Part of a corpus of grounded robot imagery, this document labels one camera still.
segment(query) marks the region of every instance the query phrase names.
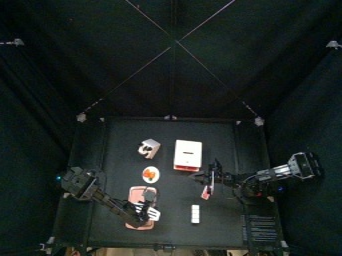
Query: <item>black curtain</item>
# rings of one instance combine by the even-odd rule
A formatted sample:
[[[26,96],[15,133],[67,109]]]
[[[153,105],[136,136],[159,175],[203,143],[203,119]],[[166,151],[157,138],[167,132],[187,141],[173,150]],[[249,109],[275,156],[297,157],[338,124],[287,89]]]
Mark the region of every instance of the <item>black curtain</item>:
[[[74,120],[23,48],[0,46],[0,70],[0,255],[36,255],[52,232]]]
[[[342,51],[332,49],[269,119],[274,165],[293,153],[318,154],[325,175],[289,184],[281,200],[287,242],[301,255],[342,254]]]

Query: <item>cable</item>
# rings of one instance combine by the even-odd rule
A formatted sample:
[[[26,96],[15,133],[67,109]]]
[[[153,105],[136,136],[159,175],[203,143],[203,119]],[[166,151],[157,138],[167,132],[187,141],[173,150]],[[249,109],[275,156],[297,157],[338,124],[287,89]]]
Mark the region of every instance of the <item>cable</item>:
[[[181,39],[186,39],[233,3],[235,0],[230,1]]]

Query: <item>metal rod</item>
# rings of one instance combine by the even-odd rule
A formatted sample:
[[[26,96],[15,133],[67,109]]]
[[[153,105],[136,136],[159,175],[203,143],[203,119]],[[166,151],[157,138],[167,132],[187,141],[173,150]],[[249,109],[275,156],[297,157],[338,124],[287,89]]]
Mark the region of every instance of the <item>metal rod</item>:
[[[171,47],[167,47],[166,50],[163,52],[161,52],[130,76],[128,78],[126,78],[106,94],[104,96],[98,99],[98,101],[95,101],[90,107],[87,107],[83,112],[80,114],[87,113],[108,96],[110,94],[127,82],[130,81],[130,79],[138,74],[141,73],[141,71],[150,66],[150,64],[171,49]]]
[[[231,0],[181,39],[186,39],[237,0]]]
[[[159,24],[147,16],[147,14],[131,3],[131,1],[124,0],[132,7],[134,9],[147,18],[147,20],[165,32],[166,35],[170,36],[167,31],[159,26]]]
[[[183,50],[189,53],[189,55],[195,59],[195,61],[199,63],[199,65],[207,70],[210,75],[215,78],[215,80],[219,82],[219,84],[226,87],[230,91],[230,93],[234,95],[234,97],[241,101],[243,106],[250,110],[250,112],[254,114],[255,117],[259,117],[258,113],[253,110],[250,105],[243,101],[243,99],[238,96],[235,91],[229,87],[229,85],[219,79],[219,77],[213,73],[213,71],[207,68],[207,66],[201,62],[201,60],[197,58],[197,56],[190,52],[190,50],[185,47],[185,45],[177,41],[177,44],[183,48]]]

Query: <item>black table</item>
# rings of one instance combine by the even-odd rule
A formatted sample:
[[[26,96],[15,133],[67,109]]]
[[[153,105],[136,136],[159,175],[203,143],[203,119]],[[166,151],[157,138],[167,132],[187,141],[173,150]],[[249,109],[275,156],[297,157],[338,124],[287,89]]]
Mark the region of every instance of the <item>black table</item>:
[[[153,138],[162,146],[154,159],[138,153],[138,144]],[[246,173],[269,167],[263,130],[254,122],[225,120],[138,120],[106,118],[79,124],[70,166],[102,169],[104,191],[127,199],[132,186],[161,191],[159,222],[149,231],[127,229],[122,219],[98,203],[62,198],[55,223],[56,246],[246,248],[242,204],[231,189],[215,184],[215,194],[201,198],[203,185],[191,173],[174,170],[177,139],[203,143],[202,169],[217,158],[223,170]],[[161,179],[149,185],[142,171],[155,166]],[[191,205],[201,205],[201,223],[191,224]]]

